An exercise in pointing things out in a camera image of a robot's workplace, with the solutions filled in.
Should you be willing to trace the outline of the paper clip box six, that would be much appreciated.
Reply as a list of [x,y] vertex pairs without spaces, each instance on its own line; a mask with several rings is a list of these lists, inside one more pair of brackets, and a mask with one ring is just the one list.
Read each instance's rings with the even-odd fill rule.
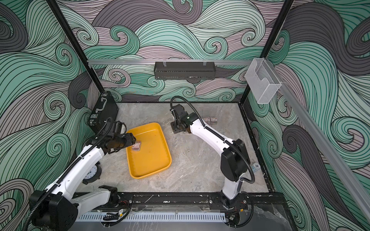
[[133,152],[139,152],[141,149],[141,141],[136,141],[135,144],[131,146]]

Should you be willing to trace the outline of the paper clip box two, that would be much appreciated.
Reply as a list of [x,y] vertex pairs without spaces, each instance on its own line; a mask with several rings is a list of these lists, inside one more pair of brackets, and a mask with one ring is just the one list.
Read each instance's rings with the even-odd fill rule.
[[211,124],[211,119],[209,117],[203,117],[203,121],[207,124]]

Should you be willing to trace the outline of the paper clip box ten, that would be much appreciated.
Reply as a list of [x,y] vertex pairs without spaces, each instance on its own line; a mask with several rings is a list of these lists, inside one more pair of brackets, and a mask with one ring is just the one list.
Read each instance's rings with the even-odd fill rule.
[[214,124],[214,125],[217,124],[218,120],[216,117],[210,117],[210,119],[211,119],[211,124]]

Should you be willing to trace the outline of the yellow plastic tray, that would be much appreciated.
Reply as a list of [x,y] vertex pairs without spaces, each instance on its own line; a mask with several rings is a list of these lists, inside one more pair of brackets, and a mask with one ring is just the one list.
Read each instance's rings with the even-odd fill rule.
[[126,148],[130,176],[142,179],[162,172],[172,164],[172,156],[159,123],[153,122],[128,130],[141,141],[139,152]]

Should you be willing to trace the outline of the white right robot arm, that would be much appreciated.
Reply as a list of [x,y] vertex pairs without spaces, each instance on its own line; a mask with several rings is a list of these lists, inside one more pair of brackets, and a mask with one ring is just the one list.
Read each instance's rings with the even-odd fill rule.
[[233,207],[241,194],[243,182],[255,183],[251,161],[241,139],[228,138],[210,127],[195,107],[184,97],[170,99],[170,112],[174,121],[171,128],[174,134],[188,132],[211,146],[220,156],[220,170],[225,177],[221,198],[225,207]]

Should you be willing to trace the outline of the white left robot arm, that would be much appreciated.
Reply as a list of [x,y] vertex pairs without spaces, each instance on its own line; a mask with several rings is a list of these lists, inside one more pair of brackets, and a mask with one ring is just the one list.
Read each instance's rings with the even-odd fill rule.
[[44,190],[35,191],[29,197],[30,213],[23,230],[30,225],[51,231],[69,230],[77,218],[98,207],[121,209],[116,187],[102,185],[93,192],[74,197],[81,183],[87,183],[90,170],[106,155],[116,153],[135,144],[136,138],[127,131],[126,125],[107,118],[104,126],[94,135],[77,158]]

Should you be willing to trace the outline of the white round gauge dial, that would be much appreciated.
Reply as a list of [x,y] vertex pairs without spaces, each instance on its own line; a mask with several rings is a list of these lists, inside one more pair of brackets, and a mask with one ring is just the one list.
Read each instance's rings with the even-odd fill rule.
[[102,174],[102,168],[100,166],[100,162],[98,161],[88,172],[88,174],[84,177],[82,183],[88,185],[100,179]]

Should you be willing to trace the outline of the small clear dice cup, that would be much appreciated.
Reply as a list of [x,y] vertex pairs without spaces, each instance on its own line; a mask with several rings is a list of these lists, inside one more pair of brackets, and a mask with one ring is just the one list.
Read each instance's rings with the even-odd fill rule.
[[253,170],[253,173],[256,173],[256,172],[258,172],[258,171],[261,169],[261,166],[260,166],[260,164],[259,164],[259,163],[253,163],[253,164],[251,165],[251,168],[252,168],[252,170]]

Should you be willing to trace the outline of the black wall-mounted shelf tray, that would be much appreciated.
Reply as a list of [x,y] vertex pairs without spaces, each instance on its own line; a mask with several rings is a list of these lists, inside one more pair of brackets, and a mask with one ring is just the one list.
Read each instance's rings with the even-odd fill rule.
[[157,80],[209,80],[216,76],[214,62],[156,62]]

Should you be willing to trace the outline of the black corner frame post left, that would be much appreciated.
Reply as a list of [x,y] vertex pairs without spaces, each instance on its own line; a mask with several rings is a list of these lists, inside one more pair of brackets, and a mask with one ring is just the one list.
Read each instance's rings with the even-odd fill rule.
[[98,78],[97,73],[95,72],[95,70],[91,66],[89,66],[88,59],[87,59],[85,53],[83,52],[81,46],[79,45],[78,40],[76,39],[71,27],[69,26],[66,18],[64,17],[61,9],[59,8],[57,2],[53,1],[53,0],[46,0],[46,2],[48,4],[48,6],[50,7],[51,11],[53,12],[55,18],[57,19],[59,25],[63,29],[66,37],[71,42],[71,45],[72,45],[73,49],[75,50],[77,56],[79,57],[83,66],[85,67],[86,71],[88,72],[88,75],[90,76],[91,80],[93,81],[93,83],[97,87],[98,91],[100,93],[104,92],[105,90],[104,90],[103,85],[101,84],[101,82]]

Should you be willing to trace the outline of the black corner frame post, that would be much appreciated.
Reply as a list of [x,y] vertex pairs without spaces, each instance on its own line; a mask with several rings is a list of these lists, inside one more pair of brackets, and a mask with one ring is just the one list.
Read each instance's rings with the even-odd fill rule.
[[[267,60],[267,56],[268,56],[269,52],[271,51],[272,46],[275,43],[275,41],[276,41],[276,39],[277,39],[277,37],[280,33],[280,30],[281,30],[281,28],[282,28],[282,26],[283,26],[283,24],[286,20],[286,17],[288,15],[293,3],[294,3],[294,1],[284,1],[283,5],[282,5],[282,8],[280,10],[280,13],[278,14],[278,17],[276,18],[276,21],[273,25],[272,31],[271,31],[271,33],[268,37],[268,40],[267,40],[259,58],[265,58]],[[243,93],[243,96],[240,100],[241,105],[245,104],[249,93],[252,93],[252,92],[251,92],[251,89],[250,89],[249,85],[247,85],[247,88],[246,88],[245,92]]]
[[66,37],[71,42],[71,45],[72,45],[73,49],[75,50],[77,56],[79,57],[83,66],[85,67],[86,71],[88,72],[88,75],[90,76],[91,80],[93,81],[93,83],[97,87],[98,91],[100,93],[104,92],[105,90],[104,90],[103,85],[101,84],[101,82],[98,78],[97,73],[95,72],[95,70],[91,66],[89,66],[88,59],[87,59],[85,53],[83,52],[81,46],[79,45],[78,40],[76,39],[71,27],[69,26],[66,18],[64,17],[61,9],[59,8],[57,2],[53,1],[53,0],[46,0],[46,2],[48,4],[48,6],[50,7],[51,11],[53,12],[55,18],[57,19],[59,25],[63,29]]

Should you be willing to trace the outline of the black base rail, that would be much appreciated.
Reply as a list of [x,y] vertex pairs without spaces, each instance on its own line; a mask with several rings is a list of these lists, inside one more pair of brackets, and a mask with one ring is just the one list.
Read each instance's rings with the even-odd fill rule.
[[282,193],[239,193],[227,199],[221,192],[213,193],[129,193],[119,192],[121,201],[131,207],[198,206],[210,210],[245,209],[250,205],[283,205]]

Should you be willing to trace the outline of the clear acrylic wall holder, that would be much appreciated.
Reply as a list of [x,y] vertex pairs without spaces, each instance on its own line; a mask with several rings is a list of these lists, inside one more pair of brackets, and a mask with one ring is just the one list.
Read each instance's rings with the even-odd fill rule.
[[265,58],[252,60],[245,79],[259,105],[269,104],[281,87],[274,65]]

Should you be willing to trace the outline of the black corner frame post right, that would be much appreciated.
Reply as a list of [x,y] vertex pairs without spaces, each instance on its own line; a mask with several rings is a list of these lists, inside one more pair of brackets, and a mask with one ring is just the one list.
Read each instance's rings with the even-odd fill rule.
[[[277,37],[280,33],[280,30],[281,30],[281,28],[282,28],[282,26],[283,26],[283,24],[286,20],[286,17],[288,15],[293,3],[294,3],[294,1],[284,1],[283,5],[282,5],[282,8],[280,10],[280,13],[278,14],[278,17],[276,18],[276,21],[273,25],[272,31],[271,31],[271,33],[268,37],[268,40],[267,40],[259,58],[265,58],[267,60],[267,56],[268,56],[269,52],[271,51],[272,46],[275,43],[275,41],[276,41],[276,39],[277,39]],[[240,100],[241,105],[245,104],[249,93],[252,93],[252,92],[251,92],[251,89],[250,89],[249,85],[247,85],[247,88],[246,88],[245,92],[243,93],[243,96]]]

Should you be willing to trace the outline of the aluminium wall rail right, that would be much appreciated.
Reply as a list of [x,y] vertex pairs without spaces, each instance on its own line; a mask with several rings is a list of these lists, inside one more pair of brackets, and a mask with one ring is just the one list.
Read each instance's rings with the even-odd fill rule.
[[325,114],[324,118],[317,122],[308,112],[309,106],[303,105],[296,98],[296,94],[288,86],[289,81],[284,80],[274,65],[266,61],[267,69],[272,72],[273,80],[277,81],[281,87],[281,93],[286,97],[294,112],[297,114],[307,132],[313,138],[317,147],[323,152],[325,158],[347,189],[353,200],[361,210],[367,220],[370,220],[370,195],[363,187],[353,171],[342,159],[341,153],[337,150],[337,144],[333,144],[334,137],[331,132],[332,114]]

